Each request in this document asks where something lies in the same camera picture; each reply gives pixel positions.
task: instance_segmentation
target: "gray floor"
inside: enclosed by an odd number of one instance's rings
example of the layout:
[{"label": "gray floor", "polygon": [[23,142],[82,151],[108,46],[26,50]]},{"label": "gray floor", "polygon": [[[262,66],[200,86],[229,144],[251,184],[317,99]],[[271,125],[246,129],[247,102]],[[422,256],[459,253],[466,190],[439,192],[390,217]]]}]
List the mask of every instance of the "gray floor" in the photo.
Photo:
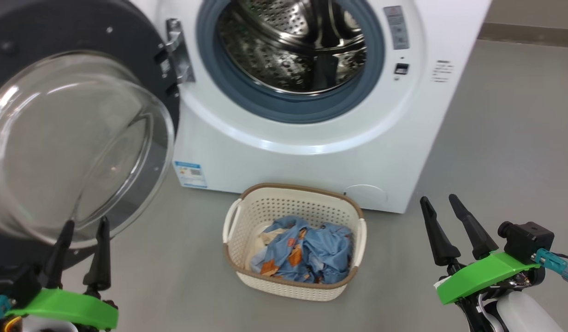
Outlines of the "gray floor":
[{"label": "gray floor", "polygon": [[[496,242],[504,220],[535,221],[568,254],[568,49],[478,42],[406,214],[367,212],[362,269],[326,303],[265,294],[225,262],[223,218],[237,195],[179,187],[172,173],[142,217],[112,242],[118,332],[467,330],[442,306],[417,199],[433,202],[452,243],[472,262],[448,194],[459,194]],[[65,273],[69,290],[89,261]],[[568,331],[568,284],[550,273],[529,290]]]}]

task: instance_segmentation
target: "brown baseboard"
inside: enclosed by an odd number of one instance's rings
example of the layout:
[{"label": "brown baseboard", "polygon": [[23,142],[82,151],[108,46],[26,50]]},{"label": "brown baseboard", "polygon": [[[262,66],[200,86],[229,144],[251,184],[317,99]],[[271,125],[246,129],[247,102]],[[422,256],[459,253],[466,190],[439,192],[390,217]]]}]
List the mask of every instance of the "brown baseboard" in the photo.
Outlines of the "brown baseboard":
[{"label": "brown baseboard", "polygon": [[484,23],[478,39],[516,44],[568,47],[568,29]]}]

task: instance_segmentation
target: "beige plastic basket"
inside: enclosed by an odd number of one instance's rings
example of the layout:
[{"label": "beige plastic basket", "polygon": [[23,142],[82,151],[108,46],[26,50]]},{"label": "beige plastic basket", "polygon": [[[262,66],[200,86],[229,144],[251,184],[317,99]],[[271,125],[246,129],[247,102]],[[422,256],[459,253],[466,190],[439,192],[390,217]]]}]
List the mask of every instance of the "beige plastic basket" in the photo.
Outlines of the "beige plastic basket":
[{"label": "beige plastic basket", "polygon": [[[304,218],[315,228],[328,221],[351,229],[352,268],[344,280],[336,284],[306,284],[266,277],[244,268],[257,230],[290,215]],[[366,247],[366,222],[358,204],[343,195],[297,185],[264,183],[251,187],[231,205],[223,227],[223,244],[227,260],[247,286],[301,300],[330,301],[343,292],[358,271]]]}]

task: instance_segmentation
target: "washing machine door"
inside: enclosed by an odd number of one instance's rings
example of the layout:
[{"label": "washing machine door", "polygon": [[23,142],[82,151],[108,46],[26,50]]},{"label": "washing machine door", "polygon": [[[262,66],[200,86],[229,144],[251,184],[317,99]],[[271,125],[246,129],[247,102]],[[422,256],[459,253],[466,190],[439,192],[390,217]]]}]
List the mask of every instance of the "washing machine door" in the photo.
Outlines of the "washing machine door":
[{"label": "washing machine door", "polygon": [[[111,236],[132,223],[170,166],[178,116],[171,52],[128,1],[0,0],[8,263],[46,257],[67,220],[72,248],[96,244],[101,216]],[[23,252],[8,250],[20,241]]]}]

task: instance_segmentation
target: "metal hinge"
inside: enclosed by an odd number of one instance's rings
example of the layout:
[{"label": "metal hinge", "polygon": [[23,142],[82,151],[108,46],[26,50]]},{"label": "metal hinge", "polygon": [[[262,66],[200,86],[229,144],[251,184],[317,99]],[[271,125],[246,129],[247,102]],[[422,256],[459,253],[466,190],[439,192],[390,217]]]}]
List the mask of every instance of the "metal hinge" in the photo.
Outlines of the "metal hinge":
[{"label": "metal hinge", "polygon": [[179,19],[166,20],[167,39],[166,49],[175,65],[178,83],[194,82],[194,71],[189,60],[188,49],[185,46],[183,28]]}]

